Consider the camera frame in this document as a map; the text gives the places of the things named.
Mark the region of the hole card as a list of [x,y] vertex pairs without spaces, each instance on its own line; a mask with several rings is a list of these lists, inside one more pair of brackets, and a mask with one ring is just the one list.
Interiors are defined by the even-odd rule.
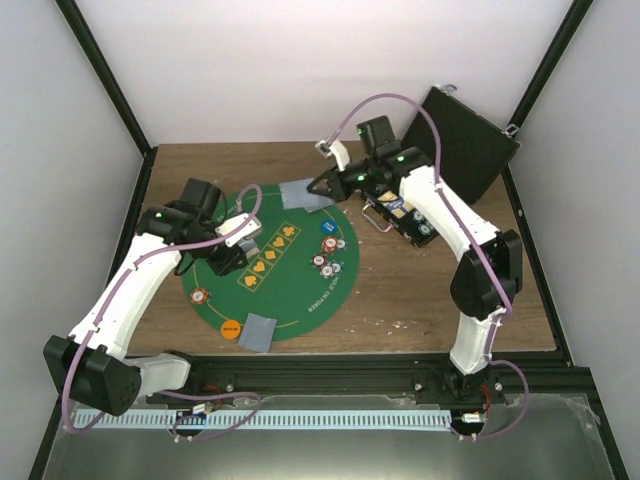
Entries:
[[335,201],[329,197],[310,194],[307,198],[307,204],[303,207],[303,209],[307,213],[313,213],[334,204]]
[[276,326],[276,319],[260,317],[257,320],[257,337],[255,342],[255,350],[257,352],[269,352]]
[[310,208],[315,204],[315,197],[307,190],[312,178],[283,182],[278,185],[284,210]]

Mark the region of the blue small blind button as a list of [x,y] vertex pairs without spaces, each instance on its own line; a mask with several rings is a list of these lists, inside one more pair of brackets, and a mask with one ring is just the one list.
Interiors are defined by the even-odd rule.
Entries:
[[321,225],[321,231],[325,235],[334,235],[338,231],[338,225],[333,219],[325,219]]

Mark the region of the brown red chip stack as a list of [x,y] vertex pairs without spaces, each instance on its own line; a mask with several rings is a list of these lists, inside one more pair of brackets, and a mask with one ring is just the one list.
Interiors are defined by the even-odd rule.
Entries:
[[190,292],[189,299],[192,304],[202,305],[208,302],[210,297],[209,291],[204,288],[195,288]]

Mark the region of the red five chip stack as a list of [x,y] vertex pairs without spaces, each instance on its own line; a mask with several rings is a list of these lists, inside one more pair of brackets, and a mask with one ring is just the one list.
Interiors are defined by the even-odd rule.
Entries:
[[338,248],[338,238],[334,236],[327,236],[321,243],[321,250],[326,254],[335,252]]

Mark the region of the orange big blind button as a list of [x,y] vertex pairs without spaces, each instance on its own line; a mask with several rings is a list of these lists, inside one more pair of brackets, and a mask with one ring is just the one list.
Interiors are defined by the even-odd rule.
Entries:
[[233,340],[240,336],[242,324],[236,320],[230,319],[222,323],[220,327],[221,336],[227,340]]

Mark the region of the black orange hundred chip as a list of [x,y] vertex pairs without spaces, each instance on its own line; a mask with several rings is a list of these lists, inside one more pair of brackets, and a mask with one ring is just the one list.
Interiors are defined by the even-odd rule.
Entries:
[[324,265],[320,270],[320,274],[324,278],[329,278],[329,277],[333,276],[334,275],[333,267],[330,264]]

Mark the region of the black poker chip case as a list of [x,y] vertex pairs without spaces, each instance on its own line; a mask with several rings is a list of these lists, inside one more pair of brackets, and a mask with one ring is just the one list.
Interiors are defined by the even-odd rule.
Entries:
[[[498,126],[477,114],[452,95],[454,87],[433,86],[422,107],[431,115],[442,141],[441,177],[467,204],[476,203],[514,157],[520,144]],[[414,208],[398,219],[378,202],[379,187],[360,193],[375,204],[371,216],[380,224],[393,221],[393,229],[413,246],[421,248],[438,232]]]

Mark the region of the grey card deck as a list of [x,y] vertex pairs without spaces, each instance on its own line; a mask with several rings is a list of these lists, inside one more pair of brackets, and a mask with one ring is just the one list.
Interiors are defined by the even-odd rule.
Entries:
[[246,259],[250,259],[260,252],[260,248],[254,239],[241,239],[237,242],[237,246],[244,253]]

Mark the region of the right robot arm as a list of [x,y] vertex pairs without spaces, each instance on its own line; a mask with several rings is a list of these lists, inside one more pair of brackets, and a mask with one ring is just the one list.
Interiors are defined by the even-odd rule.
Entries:
[[456,370],[445,376],[444,389],[451,400],[468,402],[480,390],[477,373],[491,363],[497,330],[522,289],[521,239],[479,216],[447,185],[436,161],[417,147],[402,147],[387,117],[360,124],[359,135],[366,151],[359,162],[337,139],[316,143],[316,150],[335,164],[307,189],[334,202],[375,187],[391,191],[446,242],[457,261],[450,294],[460,317],[449,353]]

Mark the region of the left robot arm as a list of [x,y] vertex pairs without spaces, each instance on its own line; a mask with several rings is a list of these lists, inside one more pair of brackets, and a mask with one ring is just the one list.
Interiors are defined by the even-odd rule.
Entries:
[[216,224],[220,197],[212,183],[191,178],[178,199],[146,210],[96,304],[66,337],[47,341],[43,355],[64,409],[75,401],[120,416],[139,398],[166,390],[184,404],[203,395],[205,381],[187,358],[161,353],[130,359],[127,351],[159,287],[184,257],[209,262],[219,276],[246,265],[249,252],[242,244],[261,228],[262,198],[249,212],[236,205]]

